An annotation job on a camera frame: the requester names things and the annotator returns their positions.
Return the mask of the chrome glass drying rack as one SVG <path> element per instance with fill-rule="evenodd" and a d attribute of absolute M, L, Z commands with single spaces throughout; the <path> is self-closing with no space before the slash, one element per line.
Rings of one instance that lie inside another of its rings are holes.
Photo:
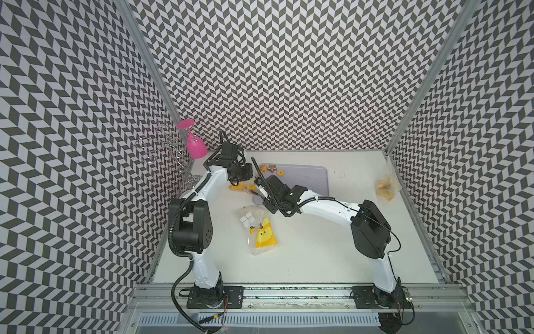
<path fill-rule="evenodd" d="M 173 125 L 160 125 L 153 134 L 139 136 L 134 147 L 140 160 L 149 167 L 164 164 L 174 167 L 180 179 L 181 192 L 192 189 L 200 180 L 199 175 L 191 172 L 191 157 L 186 151 L 182 133 Z"/>

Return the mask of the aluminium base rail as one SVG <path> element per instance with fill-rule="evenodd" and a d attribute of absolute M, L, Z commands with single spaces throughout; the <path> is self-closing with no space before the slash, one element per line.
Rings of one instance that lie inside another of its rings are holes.
<path fill-rule="evenodd" d="M 236 312 L 389 312 L 410 311 L 409 306 L 395 303 L 391 308 L 379 307 L 373 297 L 362 301 L 359 292 L 353 288 L 368 290 L 365 284 L 245 284 L 242 291 L 229 288 L 230 296 L 225 297 Z M 420 313 L 474 312 L 464 289 L 456 284 L 405 283 L 414 309 Z M 170 284 L 140 285 L 134 289 L 132 298 L 125 308 L 126 313 L 134 312 L 175 312 Z"/>

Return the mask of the clear bag yellow chick print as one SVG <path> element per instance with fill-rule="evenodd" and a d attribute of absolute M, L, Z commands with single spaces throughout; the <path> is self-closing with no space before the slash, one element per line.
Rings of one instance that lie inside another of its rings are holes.
<path fill-rule="evenodd" d="M 279 246 L 270 211 L 264 207 L 249 205 L 239 209 L 236 215 L 245 231 L 247 245 L 253 256 L 272 251 Z"/>

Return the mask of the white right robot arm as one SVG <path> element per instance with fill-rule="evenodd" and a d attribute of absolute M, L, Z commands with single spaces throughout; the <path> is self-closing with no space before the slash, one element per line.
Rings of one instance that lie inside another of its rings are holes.
<path fill-rule="evenodd" d="M 310 214 L 349 228 L 356 250 L 374 264 L 376 292 L 392 294 L 397 288 L 399 281 L 387 254 L 388 245 L 397 236 L 374 202 L 349 203 L 304 186 L 289 188 L 275 175 L 257 177 L 254 184 L 263 197 L 263 206 L 273 214 L 279 212 L 286 218 Z"/>

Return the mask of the lilac plastic tray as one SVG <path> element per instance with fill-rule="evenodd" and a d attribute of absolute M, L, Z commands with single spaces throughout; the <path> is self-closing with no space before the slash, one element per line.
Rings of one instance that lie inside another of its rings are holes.
<path fill-rule="evenodd" d="M 281 164 L 281 163 L 265 163 L 262 166 L 275 165 L 277 171 L 271 173 L 269 171 L 262 173 L 264 178 L 271 175 L 278 176 L 279 170 L 284 170 L 284 176 L 278 178 L 285 183 L 290 189 L 294 186 L 304 186 L 308 190 L 318 193 L 320 196 L 329 196 L 328 171 L 323 166 L 297 165 L 297 164 Z"/>

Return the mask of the clear resealable bag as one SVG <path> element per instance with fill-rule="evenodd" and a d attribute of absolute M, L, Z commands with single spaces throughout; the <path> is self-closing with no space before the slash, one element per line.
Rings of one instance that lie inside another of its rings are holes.
<path fill-rule="evenodd" d="M 401 183 L 396 174 L 390 156 L 386 156 L 386 164 L 375 181 L 375 194 L 391 202 L 401 190 Z"/>

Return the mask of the pink upside-down wine glass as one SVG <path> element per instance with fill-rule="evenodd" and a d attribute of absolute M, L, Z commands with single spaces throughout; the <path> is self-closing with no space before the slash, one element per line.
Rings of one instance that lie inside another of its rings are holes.
<path fill-rule="evenodd" d="M 194 135 L 192 132 L 195 121 L 193 119 L 186 119 L 177 124 L 178 129 L 184 129 L 187 131 L 187 142 L 186 147 L 193 159 L 201 159 L 205 157 L 208 153 L 207 146 L 204 141 L 199 137 Z"/>

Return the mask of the steel black-tipped tongs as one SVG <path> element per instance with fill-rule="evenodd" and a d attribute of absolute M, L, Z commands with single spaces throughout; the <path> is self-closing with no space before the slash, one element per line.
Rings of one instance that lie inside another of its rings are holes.
<path fill-rule="evenodd" d="M 250 184 L 248 189 L 252 195 L 257 196 L 262 200 L 269 197 L 267 190 L 265 190 L 262 186 L 256 185 L 254 182 Z"/>

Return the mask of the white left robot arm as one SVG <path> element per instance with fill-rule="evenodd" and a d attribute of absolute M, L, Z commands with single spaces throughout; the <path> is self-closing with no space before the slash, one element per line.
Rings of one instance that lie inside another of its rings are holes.
<path fill-rule="evenodd" d="M 208 247 L 214 227 L 210 204 L 227 184 L 238 185 L 253 177 L 253 167 L 246 161 L 242 146 L 224 139 L 203 163 L 204 175 L 168 207 L 168 246 L 178 257 L 189 259 L 195 276 L 194 288 L 220 298 L 223 292 L 221 272 L 214 264 Z"/>

